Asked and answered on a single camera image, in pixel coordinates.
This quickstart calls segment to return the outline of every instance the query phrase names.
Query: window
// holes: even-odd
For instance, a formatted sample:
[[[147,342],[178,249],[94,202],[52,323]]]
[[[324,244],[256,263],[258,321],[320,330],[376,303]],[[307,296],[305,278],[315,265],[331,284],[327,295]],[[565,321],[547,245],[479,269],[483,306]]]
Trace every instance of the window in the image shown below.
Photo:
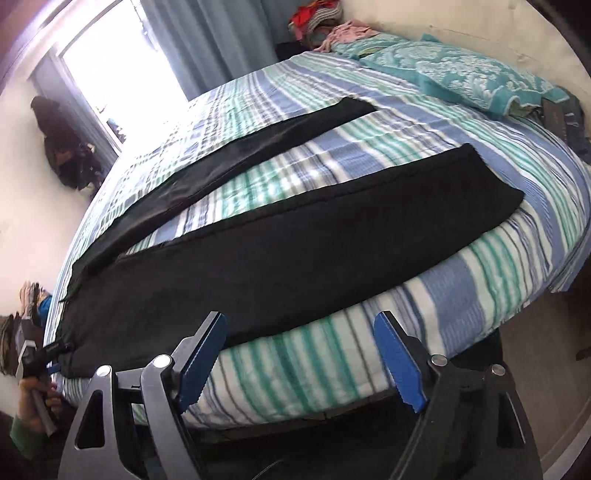
[[[122,0],[63,54],[76,84],[121,141],[182,111],[187,99],[166,57],[150,42],[143,12]]]

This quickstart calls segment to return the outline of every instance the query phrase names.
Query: pillow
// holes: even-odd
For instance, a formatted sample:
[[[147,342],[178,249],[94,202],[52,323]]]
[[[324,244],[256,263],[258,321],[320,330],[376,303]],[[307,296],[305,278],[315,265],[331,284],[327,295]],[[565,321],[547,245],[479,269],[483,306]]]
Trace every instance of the pillow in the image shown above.
[[[389,33],[380,33],[374,37],[361,38],[350,43],[332,42],[330,49],[348,59],[359,60],[402,41],[406,39]]]
[[[426,95],[498,115],[527,115],[542,98],[569,96],[550,82],[498,60],[440,43],[428,35],[396,43],[361,60],[369,68],[419,85]]]

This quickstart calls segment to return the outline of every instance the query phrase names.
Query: person's hand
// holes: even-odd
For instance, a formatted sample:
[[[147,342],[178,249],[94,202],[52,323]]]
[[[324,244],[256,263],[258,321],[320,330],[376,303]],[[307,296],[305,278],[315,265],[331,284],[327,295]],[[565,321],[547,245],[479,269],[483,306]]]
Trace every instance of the person's hand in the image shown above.
[[[39,390],[47,394],[45,405],[50,408],[55,415],[61,413],[61,397],[56,390],[55,384],[46,384],[38,378],[23,378],[18,383],[19,399],[17,417],[32,431],[43,433],[43,424],[41,418],[35,409],[32,390]]]

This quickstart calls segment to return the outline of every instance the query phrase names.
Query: striped bedspread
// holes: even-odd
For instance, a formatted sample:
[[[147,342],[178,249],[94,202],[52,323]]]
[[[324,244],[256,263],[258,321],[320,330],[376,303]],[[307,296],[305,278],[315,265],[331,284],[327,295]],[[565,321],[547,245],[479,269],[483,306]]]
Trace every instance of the striped bedspread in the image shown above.
[[[223,351],[199,402],[185,414],[190,424],[224,428],[279,421],[389,389],[393,382],[371,332],[379,311],[392,310],[431,353],[453,356],[543,290],[568,288],[589,255],[589,174],[555,136],[525,119],[494,121],[421,95],[404,80],[336,54],[304,53],[202,95],[163,138],[152,136],[143,154],[124,153],[74,237],[55,298],[63,297],[72,264],[85,248],[172,173],[235,138],[347,95],[378,110],[238,176],[132,251],[464,143],[503,181],[523,190],[525,200],[502,225],[405,284],[307,326]],[[54,339],[61,312],[62,304],[54,301],[45,342]],[[88,382],[59,374],[55,380],[74,403]],[[135,412],[141,420],[141,409]]]

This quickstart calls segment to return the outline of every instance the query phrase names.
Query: curtain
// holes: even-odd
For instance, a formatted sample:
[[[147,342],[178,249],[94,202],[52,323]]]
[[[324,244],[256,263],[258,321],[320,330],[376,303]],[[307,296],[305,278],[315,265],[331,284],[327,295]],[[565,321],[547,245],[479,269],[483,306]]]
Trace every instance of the curtain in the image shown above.
[[[70,126],[84,143],[96,147],[95,158],[109,171],[121,149],[77,87],[64,60],[50,50],[37,64],[31,80],[39,95],[60,103]]]
[[[277,62],[287,24],[309,0],[141,0],[188,100]]]

